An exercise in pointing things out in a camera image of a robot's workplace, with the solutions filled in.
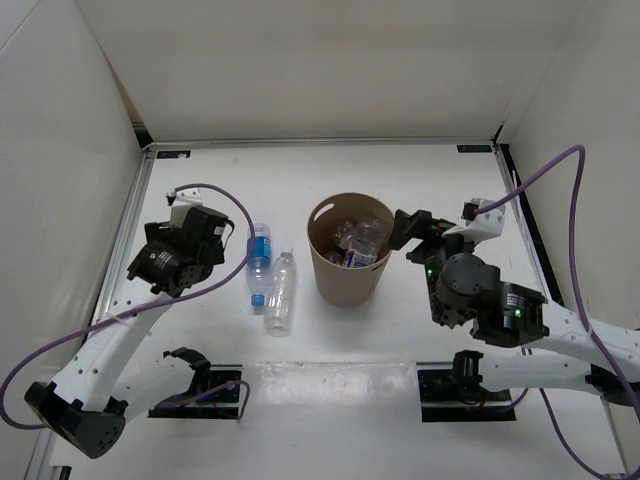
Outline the orange blue label bottle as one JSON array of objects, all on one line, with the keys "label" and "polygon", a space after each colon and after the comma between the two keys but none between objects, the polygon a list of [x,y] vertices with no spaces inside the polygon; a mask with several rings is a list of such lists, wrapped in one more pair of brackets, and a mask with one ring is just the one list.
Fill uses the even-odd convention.
[{"label": "orange blue label bottle", "polygon": [[374,264],[385,245],[386,225],[375,217],[359,220],[349,238],[342,266],[363,268]]}]

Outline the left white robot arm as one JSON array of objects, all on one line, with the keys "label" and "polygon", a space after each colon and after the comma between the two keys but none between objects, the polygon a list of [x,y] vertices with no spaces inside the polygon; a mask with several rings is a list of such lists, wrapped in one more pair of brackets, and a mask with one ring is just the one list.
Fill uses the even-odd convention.
[{"label": "left white robot arm", "polygon": [[179,347],[125,378],[125,366],[153,325],[224,262],[227,215],[204,206],[175,207],[170,220],[145,225],[146,242],[126,272],[124,291],[108,317],[48,382],[25,401],[39,420],[90,459],[105,455],[128,422],[154,409],[179,408],[204,397],[209,360]]}]

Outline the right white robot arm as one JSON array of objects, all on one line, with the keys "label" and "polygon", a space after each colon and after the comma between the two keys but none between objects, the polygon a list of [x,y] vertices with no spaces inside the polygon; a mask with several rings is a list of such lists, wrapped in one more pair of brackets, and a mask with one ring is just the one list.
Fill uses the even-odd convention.
[{"label": "right white robot arm", "polygon": [[389,239],[423,266],[431,319],[454,329],[470,325],[473,339],[527,356],[455,354],[449,387],[460,399],[510,388],[575,390],[621,406],[639,404],[639,334],[597,320],[582,320],[533,289],[504,282],[499,267],[478,257],[483,241],[502,234],[502,207],[457,225],[428,211],[398,210]]}]

